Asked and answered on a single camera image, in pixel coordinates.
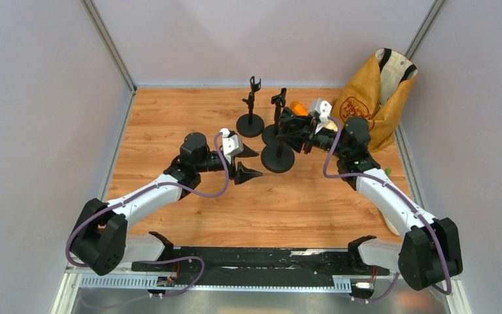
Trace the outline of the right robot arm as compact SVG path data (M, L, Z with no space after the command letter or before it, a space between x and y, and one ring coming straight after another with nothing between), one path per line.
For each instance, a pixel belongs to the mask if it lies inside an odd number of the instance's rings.
M350 242L346 263L351 271L381 267L399 273L414 290L433 287L452 293L451 279L463 271L458 227L450 218L424 210L392 182L368 150L371 136L365 118L340 122L323 111L296 115L285 110L277 137L296 152L308 153L312 147L327 151L325 166L336 157L338 172L329 174L325 167L324 177L342 179L365 196L401 237L400 245L373 235Z

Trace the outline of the black microphone stand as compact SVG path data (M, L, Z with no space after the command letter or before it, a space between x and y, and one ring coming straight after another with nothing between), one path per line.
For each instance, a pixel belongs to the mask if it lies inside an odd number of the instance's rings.
M297 132L302 130L283 130L282 114L280 117L278 135L281 133ZM262 165L270 172L285 173L289 171L295 163L295 151L287 144L277 140L274 145L266 145L260 154Z
M262 134L264 130L263 119L254 114L255 93L261 89L261 79L256 82L255 76L250 77L250 92L248 97L242 99L247 104L248 113L243 114L236 122L237 132L243 137L257 137Z
M265 145L274 145L277 143L280 117L283 108L286 106L287 88L282 88L280 93L271 98L271 104L275 106L274 123L266 126L262 132L261 139Z

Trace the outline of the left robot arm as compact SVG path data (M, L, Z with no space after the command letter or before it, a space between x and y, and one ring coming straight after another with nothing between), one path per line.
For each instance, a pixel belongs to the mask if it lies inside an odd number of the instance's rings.
M214 137L214 149L199 132L189 133L179 153L156 179L125 196L85 203L65 246L68 262L106 275L120 264L149 262L156 270L168 270L174 254L158 234L131 236L128 231L158 209L193 194L217 198L229 182L242 184L260 177L240 158L258 156L240 135L227 128Z

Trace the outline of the orange microphone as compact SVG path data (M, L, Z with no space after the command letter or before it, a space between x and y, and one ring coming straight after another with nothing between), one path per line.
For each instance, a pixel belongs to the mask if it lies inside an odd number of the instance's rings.
M308 116L309 115L309 111L306 108L304 108L304 106L298 101L291 102L289 108L293 112L293 114L296 116Z

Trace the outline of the cream microphone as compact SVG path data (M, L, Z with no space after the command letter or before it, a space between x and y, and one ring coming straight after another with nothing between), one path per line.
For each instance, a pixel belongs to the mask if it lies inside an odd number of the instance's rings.
M331 130L331 131L334 131L334 132L337 132L338 131L338 126L337 124L334 122L334 121L330 121L328 122L325 126L324 126L325 129L327 130Z

